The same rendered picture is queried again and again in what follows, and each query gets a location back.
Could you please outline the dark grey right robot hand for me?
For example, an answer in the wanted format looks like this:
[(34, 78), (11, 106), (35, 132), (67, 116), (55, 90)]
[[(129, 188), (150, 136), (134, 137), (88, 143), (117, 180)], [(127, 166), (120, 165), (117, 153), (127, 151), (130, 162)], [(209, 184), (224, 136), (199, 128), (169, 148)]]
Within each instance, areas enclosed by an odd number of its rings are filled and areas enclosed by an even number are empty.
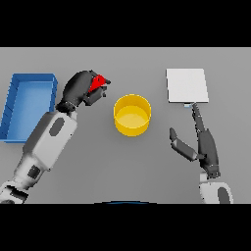
[(204, 127), (202, 115), (196, 103), (192, 104), (192, 118), (195, 122), (198, 149), (194, 150), (180, 140), (172, 127), (170, 128), (171, 146), (186, 160), (190, 162), (198, 160), (207, 178), (217, 178), (221, 175), (217, 146), (212, 133)]

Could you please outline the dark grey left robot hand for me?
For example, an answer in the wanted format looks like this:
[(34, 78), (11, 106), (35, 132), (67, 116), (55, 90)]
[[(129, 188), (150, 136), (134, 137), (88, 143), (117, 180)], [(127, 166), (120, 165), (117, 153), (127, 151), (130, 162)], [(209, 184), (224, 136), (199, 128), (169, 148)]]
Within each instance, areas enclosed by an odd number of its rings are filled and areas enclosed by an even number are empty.
[(101, 97), (105, 97), (108, 84), (88, 92), (92, 79), (98, 74), (93, 70), (76, 73), (66, 84), (62, 100), (57, 104), (56, 109), (61, 113), (73, 112), (81, 103), (91, 106)]

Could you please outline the red beaker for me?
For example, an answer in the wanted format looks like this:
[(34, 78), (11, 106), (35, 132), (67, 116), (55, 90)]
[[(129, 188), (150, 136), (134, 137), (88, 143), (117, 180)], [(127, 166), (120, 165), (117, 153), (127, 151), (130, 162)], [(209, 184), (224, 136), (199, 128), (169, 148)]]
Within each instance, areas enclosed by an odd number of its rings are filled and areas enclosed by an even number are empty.
[(102, 75), (97, 75), (92, 79), (92, 82), (90, 84), (88, 92), (92, 92), (95, 89), (103, 86), (104, 84), (108, 84), (108, 83), (109, 83), (109, 80), (104, 78)]

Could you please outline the yellow bowl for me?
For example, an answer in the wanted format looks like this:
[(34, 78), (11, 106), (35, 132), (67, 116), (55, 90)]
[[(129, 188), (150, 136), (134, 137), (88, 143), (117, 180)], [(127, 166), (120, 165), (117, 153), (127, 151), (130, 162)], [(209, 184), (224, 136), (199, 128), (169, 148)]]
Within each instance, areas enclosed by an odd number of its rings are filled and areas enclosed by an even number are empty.
[(127, 137), (144, 133), (151, 120), (151, 105), (138, 94), (127, 94), (114, 105), (114, 124), (118, 132)]

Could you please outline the pale square measuring scale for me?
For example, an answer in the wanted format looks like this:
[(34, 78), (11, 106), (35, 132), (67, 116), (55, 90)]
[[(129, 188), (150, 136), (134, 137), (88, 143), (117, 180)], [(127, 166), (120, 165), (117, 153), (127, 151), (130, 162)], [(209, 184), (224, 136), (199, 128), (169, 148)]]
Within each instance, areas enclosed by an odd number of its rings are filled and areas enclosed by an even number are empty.
[(205, 71), (203, 69), (166, 69), (168, 100), (186, 107), (193, 103), (208, 103)]

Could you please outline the blue tray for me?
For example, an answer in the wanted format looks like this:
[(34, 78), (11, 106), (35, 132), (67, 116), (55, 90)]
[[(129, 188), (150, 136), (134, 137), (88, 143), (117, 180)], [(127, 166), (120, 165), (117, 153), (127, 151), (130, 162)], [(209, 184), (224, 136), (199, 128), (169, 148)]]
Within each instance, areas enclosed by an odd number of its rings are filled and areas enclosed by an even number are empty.
[(58, 81), (54, 74), (12, 74), (0, 122), (0, 141), (25, 143), (46, 112), (53, 112)]

